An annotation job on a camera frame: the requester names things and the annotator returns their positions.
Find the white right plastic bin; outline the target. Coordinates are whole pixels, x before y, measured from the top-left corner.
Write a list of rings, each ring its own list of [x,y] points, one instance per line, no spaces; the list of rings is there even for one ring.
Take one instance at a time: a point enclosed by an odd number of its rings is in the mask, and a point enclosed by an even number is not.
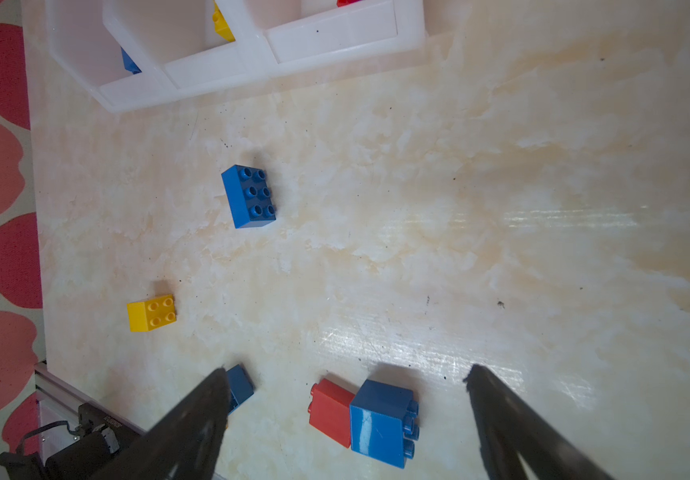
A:
[[[268,77],[282,77],[421,47],[421,1],[244,1],[254,56]]]

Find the white left plastic bin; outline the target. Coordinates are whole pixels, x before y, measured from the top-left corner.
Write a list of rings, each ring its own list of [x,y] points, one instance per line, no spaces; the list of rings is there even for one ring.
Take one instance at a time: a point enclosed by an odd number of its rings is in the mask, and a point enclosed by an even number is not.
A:
[[[101,1],[48,1],[52,57],[106,110],[122,113],[160,105],[171,92],[149,72],[125,68],[122,46],[103,23]]]

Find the light blue lego brick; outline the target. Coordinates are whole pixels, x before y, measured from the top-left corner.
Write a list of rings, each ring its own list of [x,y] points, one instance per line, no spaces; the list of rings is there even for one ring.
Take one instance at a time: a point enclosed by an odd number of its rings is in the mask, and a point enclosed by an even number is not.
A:
[[[419,439],[419,404],[410,389],[366,380],[349,405],[351,450],[403,469]]]

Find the white middle plastic bin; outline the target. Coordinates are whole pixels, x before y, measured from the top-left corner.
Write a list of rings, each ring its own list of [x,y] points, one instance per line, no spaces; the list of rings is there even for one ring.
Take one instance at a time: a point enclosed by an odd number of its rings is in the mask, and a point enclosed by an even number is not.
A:
[[[103,23],[142,72],[179,97],[262,81],[244,1],[216,1],[234,37],[214,30],[214,1],[105,1]]]

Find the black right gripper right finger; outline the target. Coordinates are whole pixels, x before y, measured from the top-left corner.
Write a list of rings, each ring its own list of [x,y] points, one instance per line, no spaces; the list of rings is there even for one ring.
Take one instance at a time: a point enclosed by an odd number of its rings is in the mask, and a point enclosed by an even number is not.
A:
[[[491,479],[525,479],[525,466],[539,479],[611,477],[486,366],[474,364],[465,383]]]

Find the red small lego brick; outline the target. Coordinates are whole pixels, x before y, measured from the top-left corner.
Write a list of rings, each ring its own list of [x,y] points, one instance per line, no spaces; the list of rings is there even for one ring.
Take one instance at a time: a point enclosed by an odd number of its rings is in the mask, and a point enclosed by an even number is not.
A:
[[[350,404],[355,394],[322,379],[311,387],[309,424],[345,448],[351,447]]]

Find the white plastic bin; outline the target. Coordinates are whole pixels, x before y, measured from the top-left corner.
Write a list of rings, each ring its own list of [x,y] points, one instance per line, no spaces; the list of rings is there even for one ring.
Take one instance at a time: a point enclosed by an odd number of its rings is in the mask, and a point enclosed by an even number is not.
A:
[[[103,23],[142,72],[179,97],[262,81],[244,1],[216,1],[234,37],[214,30],[214,1],[105,1]]]
[[[421,1],[244,1],[254,56],[268,77],[282,77],[421,47]]]
[[[48,1],[52,57],[106,110],[122,113],[160,105],[171,92],[149,72],[125,68],[122,46],[103,23],[101,1]]]

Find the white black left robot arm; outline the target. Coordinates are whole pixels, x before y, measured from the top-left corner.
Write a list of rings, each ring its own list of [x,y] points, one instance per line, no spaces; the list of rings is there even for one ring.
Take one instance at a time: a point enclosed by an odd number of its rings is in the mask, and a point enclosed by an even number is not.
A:
[[[54,428],[64,427],[77,440],[43,459],[27,454],[26,442]],[[89,479],[127,450],[142,431],[131,423],[88,402],[78,408],[78,424],[59,420],[24,434],[13,452],[0,454],[0,466],[11,479]]]

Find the yellow small lego brick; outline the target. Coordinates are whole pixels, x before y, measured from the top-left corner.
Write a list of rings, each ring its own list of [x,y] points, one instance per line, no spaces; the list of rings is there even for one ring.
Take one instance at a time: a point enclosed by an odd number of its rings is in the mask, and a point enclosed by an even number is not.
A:
[[[231,31],[231,29],[230,29],[230,27],[226,21],[224,15],[222,14],[217,2],[214,1],[213,5],[214,5],[214,11],[212,14],[212,21],[214,24],[215,33],[219,37],[224,39],[226,42],[234,42],[235,37],[234,37],[234,35],[233,35],[233,33],[232,33],[232,31]]]

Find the red long lego brick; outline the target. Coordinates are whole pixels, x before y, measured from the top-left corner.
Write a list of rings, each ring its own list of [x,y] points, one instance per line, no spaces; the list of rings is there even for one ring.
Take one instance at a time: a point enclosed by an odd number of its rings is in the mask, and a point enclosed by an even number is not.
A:
[[[336,5],[338,8],[345,7],[351,4],[354,4],[356,2],[359,2],[360,0],[337,0]]]

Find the dark blue lego brick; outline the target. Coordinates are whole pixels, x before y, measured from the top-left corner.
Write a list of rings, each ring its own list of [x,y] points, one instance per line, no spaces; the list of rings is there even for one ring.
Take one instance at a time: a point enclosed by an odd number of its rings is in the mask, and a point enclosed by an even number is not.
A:
[[[242,364],[227,371],[230,392],[229,412],[232,413],[254,394],[254,386]]]

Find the small blue lego brick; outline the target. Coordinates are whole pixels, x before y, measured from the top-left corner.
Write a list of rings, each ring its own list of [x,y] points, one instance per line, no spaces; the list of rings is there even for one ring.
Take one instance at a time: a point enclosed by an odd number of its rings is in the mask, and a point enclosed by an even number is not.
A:
[[[139,74],[141,72],[141,69],[132,60],[132,58],[128,55],[128,53],[124,49],[121,49],[121,53],[122,53],[122,60],[123,60],[124,69],[127,72],[131,73],[132,75]]]

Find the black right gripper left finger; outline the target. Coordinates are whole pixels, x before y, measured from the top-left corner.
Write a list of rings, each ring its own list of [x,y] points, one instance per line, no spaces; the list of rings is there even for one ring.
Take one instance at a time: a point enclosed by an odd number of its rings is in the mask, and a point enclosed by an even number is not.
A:
[[[95,479],[211,479],[230,406],[227,372],[214,370]]]

